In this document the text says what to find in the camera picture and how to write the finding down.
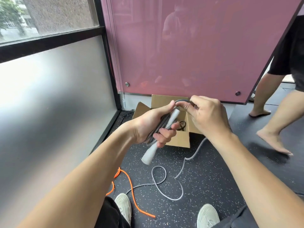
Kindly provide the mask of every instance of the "bare leg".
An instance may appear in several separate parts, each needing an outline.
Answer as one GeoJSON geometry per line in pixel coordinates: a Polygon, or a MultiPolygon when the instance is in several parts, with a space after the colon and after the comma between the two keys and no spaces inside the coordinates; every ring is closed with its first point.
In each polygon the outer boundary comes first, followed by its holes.
{"type": "Polygon", "coordinates": [[[271,145],[276,151],[293,155],[285,149],[279,136],[282,129],[304,115],[304,92],[294,90],[281,102],[278,110],[257,135],[271,145]]]}
{"type": "Polygon", "coordinates": [[[249,113],[250,116],[257,117],[259,115],[268,115],[271,113],[268,110],[264,110],[264,105],[280,86],[284,77],[284,75],[274,75],[270,73],[267,73],[262,77],[256,87],[254,106],[253,110],[249,113]]]}

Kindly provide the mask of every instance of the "bare foot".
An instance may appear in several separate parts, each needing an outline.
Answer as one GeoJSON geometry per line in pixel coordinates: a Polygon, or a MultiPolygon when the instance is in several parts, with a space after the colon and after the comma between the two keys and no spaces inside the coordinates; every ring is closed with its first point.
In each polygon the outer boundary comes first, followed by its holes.
{"type": "Polygon", "coordinates": [[[281,138],[278,134],[269,133],[265,129],[261,129],[257,132],[257,135],[266,141],[276,151],[285,153],[289,156],[293,156],[289,150],[284,148],[281,138]]]}
{"type": "Polygon", "coordinates": [[[249,115],[251,116],[251,117],[258,117],[258,116],[264,116],[264,115],[268,115],[268,114],[271,114],[271,111],[269,111],[269,110],[263,110],[263,111],[255,111],[255,110],[252,110],[250,113],[249,113],[249,115]]]}

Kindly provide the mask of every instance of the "black shorts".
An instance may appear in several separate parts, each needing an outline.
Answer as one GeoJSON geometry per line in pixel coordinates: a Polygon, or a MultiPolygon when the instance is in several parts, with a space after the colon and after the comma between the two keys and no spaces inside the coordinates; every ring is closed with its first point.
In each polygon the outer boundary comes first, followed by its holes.
{"type": "Polygon", "coordinates": [[[304,92],[304,15],[297,16],[275,51],[270,74],[292,74],[296,90],[304,92]]]}

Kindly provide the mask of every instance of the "cardboard box flap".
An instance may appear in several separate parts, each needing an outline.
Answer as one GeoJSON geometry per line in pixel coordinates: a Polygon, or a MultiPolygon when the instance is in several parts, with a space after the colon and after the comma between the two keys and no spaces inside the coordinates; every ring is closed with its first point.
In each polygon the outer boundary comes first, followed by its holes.
{"type": "Polygon", "coordinates": [[[202,134],[202,132],[200,132],[198,130],[198,128],[196,128],[196,126],[194,125],[194,123],[192,121],[192,118],[191,118],[191,115],[187,114],[186,117],[187,117],[187,122],[188,122],[188,131],[191,132],[191,133],[202,134]]]}
{"type": "Polygon", "coordinates": [[[150,107],[146,106],[144,103],[139,102],[135,109],[132,119],[138,118],[139,116],[143,115],[145,112],[148,112],[150,107]]]}
{"type": "Polygon", "coordinates": [[[151,108],[159,108],[165,105],[168,105],[172,100],[176,101],[179,99],[188,99],[188,97],[177,97],[177,96],[167,96],[167,95],[152,95],[151,108]]]}
{"type": "Polygon", "coordinates": [[[176,135],[166,145],[190,148],[189,132],[176,131],[176,135]]]}

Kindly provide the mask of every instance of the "black speckled floor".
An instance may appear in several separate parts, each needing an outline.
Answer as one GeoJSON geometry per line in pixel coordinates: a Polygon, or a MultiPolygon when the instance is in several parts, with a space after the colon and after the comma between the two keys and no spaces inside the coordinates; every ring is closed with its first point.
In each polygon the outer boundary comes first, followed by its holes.
{"type": "MultiPolygon", "coordinates": [[[[280,101],[294,88],[294,84],[282,83],[277,92],[267,102],[267,108],[275,112],[280,101]]],[[[292,190],[304,192],[304,118],[282,131],[286,148],[294,153],[288,158],[279,154],[260,138],[256,131],[262,128],[271,116],[253,119],[248,116],[252,104],[238,105],[230,117],[230,125],[244,145],[270,171],[278,176],[292,190]]],[[[112,131],[121,122],[122,115],[115,122],[112,131]]],[[[144,144],[133,145],[125,156],[121,168],[131,177],[133,185],[152,183],[151,170],[161,165],[167,170],[167,180],[160,185],[160,189],[171,198],[181,195],[180,186],[175,177],[183,163],[184,157],[190,157],[202,141],[203,136],[190,134],[191,148],[165,146],[159,149],[152,163],[147,166],[141,158],[147,147],[144,144]]],[[[161,168],[155,170],[156,181],[164,177],[161,168]]],[[[139,207],[156,218],[148,217],[135,208],[132,195],[132,227],[196,227],[197,214],[205,203],[212,204],[218,211],[220,219],[235,213],[244,204],[243,197],[222,157],[215,148],[206,141],[201,151],[186,165],[179,180],[184,188],[184,196],[179,201],[170,201],[162,196],[155,186],[143,186],[134,190],[135,199],[139,207]]],[[[127,192],[130,184],[127,177],[121,173],[115,180],[115,191],[110,196],[115,198],[119,193],[127,192]]]]}

